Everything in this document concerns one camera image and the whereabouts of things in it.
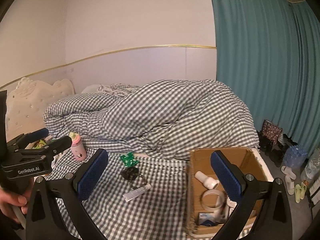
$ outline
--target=patterned bag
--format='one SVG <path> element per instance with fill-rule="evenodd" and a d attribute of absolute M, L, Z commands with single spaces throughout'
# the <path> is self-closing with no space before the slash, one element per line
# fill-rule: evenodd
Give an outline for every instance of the patterned bag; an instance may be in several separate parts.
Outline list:
<path fill-rule="evenodd" d="M 262 124 L 261 133 L 271 140 L 273 145 L 275 145 L 277 143 L 277 139 L 281 138 L 283 130 L 279 126 L 265 119 Z"/>

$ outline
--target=green slipper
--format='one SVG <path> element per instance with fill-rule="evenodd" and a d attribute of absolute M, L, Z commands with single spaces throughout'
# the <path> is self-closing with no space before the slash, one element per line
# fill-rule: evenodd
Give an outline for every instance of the green slipper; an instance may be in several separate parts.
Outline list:
<path fill-rule="evenodd" d="M 304 195 L 307 191 L 307 186 L 302 182 L 300 184 L 300 187 L 301 187 L 301 194 L 300 194 L 300 199 L 303 199 L 304 198 Z"/>
<path fill-rule="evenodd" d="M 300 202 L 301 192 L 302 192 L 302 188 L 300 187 L 299 184 L 297 184 L 297 185 L 294 187 L 294 196 L 295 196 L 295 198 L 296 198 L 296 202 L 297 202 L 297 203 Z"/>

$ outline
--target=cardboard box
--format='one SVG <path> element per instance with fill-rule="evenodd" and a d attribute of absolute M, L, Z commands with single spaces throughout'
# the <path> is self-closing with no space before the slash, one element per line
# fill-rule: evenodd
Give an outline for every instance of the cardboard box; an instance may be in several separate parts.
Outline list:
<path fill-rule="evenodd" d="M 256 179 L 267 181 L 263 169 L 259 162 L 256 160 L 253 152 L 245 147 L 232 147 L 232 148 L 206 148 L 198 149 L 190 152 L 190 167 L 188 170 L 188 196 L 187 196 L 187 235 L 191 239 L 213 237 L 219 231 L 223 224 L 215 227 L 198 226 L 197 221 L 199 213 L 208 213 L 201 205 L 201 196 L 208 190 L 201 182 L 194 178 L 197 171 L 201 171 L 207 176 L 217 179 L 214 171 L 210 165 L 211 153 L 215 150 L 220 150 L 225 157 L 232 163 L 237 165 L 243 174 L 252 174 Z M 221 184 L 217 187 L 218 190 L 224 191 Z M 209 195 L 205 197 L 206 205 L 214 205 L 217 196 Z M 258 200 L 253 208 L 256 214 L 259 213 L 262 200 Z M 251 228 L 255 221 L 255 217 L 249 218 L 245 229 Z"/>

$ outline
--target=floor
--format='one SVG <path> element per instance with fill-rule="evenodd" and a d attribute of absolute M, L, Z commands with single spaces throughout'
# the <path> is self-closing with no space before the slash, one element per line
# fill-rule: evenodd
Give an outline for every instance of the floor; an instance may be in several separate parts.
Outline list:
<path fill-rule="evenodd" d="M 276 167 L 276 165 L 270 160 L 268 156 L 264 154 L 264 152 L 260 152 L 260 154 L 267 164 L 272 176 L 274 178 L 281 178 L 284 181 L 284 174 L 281 172 L 280 168 Z M 292 171 L 297 175 L 297 178 L 294 180 L 294 184 L 300 184 L 300 171 Z M 295 202 L 294 195 L 289 195 L 288 193 L 287 195 L 291 210 L 292 240 L 298 240 L 311 224 L 311 209 L 309 208 L 307 197 L 302 199 L 298 204 Z"/>

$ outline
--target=pink water bottle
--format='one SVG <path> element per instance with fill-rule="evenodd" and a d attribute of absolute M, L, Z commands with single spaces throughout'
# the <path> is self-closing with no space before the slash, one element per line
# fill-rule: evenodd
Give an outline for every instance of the pink water bottle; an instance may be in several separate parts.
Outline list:
<path fill-rule="evenodd" d="M 72 139 L 71 152 L 73 153 L 77 161 L 83 161 L 87 157 L 87 152 L 85 151 L 81 137 L 77 133 L 70 132 L 69 136 Z"/>

